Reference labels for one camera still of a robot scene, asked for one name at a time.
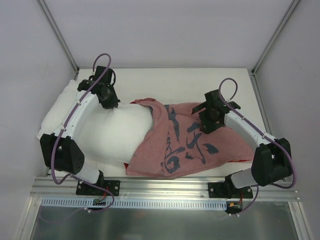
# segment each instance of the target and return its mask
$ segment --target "white pillowcase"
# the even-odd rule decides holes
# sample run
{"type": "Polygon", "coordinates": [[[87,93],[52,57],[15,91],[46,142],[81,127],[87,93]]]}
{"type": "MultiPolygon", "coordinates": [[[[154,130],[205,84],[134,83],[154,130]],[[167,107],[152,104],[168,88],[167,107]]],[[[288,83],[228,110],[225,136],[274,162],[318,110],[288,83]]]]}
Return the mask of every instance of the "white pillowcase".
{"type": "MultiPolygon", "coordinates": [[[[71,80],[59,95],[41,124],[36,136],[38,139],[43,134],[51,134],[61,123],[76,98],[77,87],[78,83],[71,80]]],[[[104,109],[98,105],[76,143],[83,152],[130,163],[152,125],[153,119],[148,107],[120,104],[118,108],[104,109]]]]}

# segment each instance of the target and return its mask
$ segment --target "pillow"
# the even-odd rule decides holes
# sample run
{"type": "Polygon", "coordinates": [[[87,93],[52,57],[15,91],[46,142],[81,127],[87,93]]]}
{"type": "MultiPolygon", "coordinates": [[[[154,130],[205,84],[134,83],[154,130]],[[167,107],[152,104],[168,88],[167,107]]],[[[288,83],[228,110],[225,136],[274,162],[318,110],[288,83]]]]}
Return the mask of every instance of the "pillow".
{"type": "MultiPolygon", "coordinates": [[[[38,139],[43,134],[51,134],[62,122],[76,98],[77,87],[78,83],[71,80],[59,95],[41,124],[38,139]]],[[[99,104],[87,119],[76,143],[83,153],[130,163],[152,125],[149,107],[122,103],[118,108],[104,109],[99,104]]]]}

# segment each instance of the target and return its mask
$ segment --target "wall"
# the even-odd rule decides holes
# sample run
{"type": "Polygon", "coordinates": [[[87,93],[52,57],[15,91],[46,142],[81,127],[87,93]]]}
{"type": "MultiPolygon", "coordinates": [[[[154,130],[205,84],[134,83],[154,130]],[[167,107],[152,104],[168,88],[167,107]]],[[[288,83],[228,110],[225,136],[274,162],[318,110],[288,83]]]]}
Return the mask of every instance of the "wall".
{"type": "Polygon", "coordinates": [[[320,239],[320,1],[303,0],[258,71],[271,127],[291,143],[297,188],[320,239]]]}
{"type": "Polygon", "coordinates": [[[0,233],[13,239],[35,176],[42,119],[75,72],[35,0],[0,3],[0,233]]]}
{"type": "Polygon", "coordinates": [[[82,68],[252,69],[292,0],[46,2],[82,68]]]}

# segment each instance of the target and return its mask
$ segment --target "red cloth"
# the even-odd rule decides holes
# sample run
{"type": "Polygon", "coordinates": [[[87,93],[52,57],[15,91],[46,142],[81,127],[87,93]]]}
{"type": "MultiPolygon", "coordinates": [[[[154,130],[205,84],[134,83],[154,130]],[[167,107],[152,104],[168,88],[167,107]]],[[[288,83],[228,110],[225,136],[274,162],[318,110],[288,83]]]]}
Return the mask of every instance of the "red cloth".
{"type": "Polygon", "coordinates": [[[132,156],[127,175],[181,177],[253,159],[253,151],[231,128],[200,131],[199,114],[191,115],[199,103],[163,105],[153,98],[135,103],[151,108],[153,127],[132,156]]]}

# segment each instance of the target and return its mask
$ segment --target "black mounting plate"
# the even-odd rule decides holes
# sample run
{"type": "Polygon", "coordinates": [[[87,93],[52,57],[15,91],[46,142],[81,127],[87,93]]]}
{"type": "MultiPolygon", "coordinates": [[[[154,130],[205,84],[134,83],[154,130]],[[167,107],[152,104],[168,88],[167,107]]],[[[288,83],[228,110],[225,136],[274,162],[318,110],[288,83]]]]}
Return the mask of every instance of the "black mounting plate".
{"type": "MultiPolygon", "coordinates": [[[[224,198],[221,195],[216,194],[215,189],[219,189],[223,187],[223,182],[208,182],[208,193],[210,199],[221,199],[224,198]]],[[[249,186],[243,188],[235,188],[232,192],[232,199],[240,199],[242,197],[244,199],[253,199],[254,195],[252,193],[252,189],[249,186]]]]}
{"type": "MultiPolygon", "coordinates": [[[[119,196],[120,192],[120,181],[117,180],[104,180],[103,185],[99,186],[101,188],[107,188],[113,196],[117,197],[119,196]]],[[[80,183],[78,181],[78,185],[76,186],[76,195],[80,196],[102,196],[105,192],[102,190],[99,190],[95,187],[89,186],[85,183],[80,183]]]]}

